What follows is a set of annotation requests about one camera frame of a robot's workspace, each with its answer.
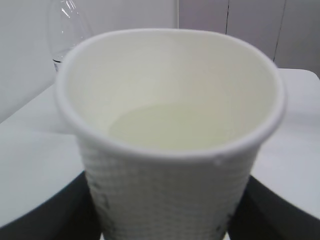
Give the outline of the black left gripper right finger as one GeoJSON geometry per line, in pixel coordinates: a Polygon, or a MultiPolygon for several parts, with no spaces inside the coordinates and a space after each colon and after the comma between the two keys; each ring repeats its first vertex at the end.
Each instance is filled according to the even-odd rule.
{"type": "Polygon", "coordinates": [[[251,176],[227,233],[231,240],[318,240],[320,219],[251,176]]]}

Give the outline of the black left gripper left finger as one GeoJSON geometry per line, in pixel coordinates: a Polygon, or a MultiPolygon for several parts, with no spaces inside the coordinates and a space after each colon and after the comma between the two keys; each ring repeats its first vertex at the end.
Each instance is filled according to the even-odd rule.
{"type": "Polygon", "coordinates": [[[0,228],[2,240],[99,240],[101,233],[84,172],[40,206],[0,228]]]}

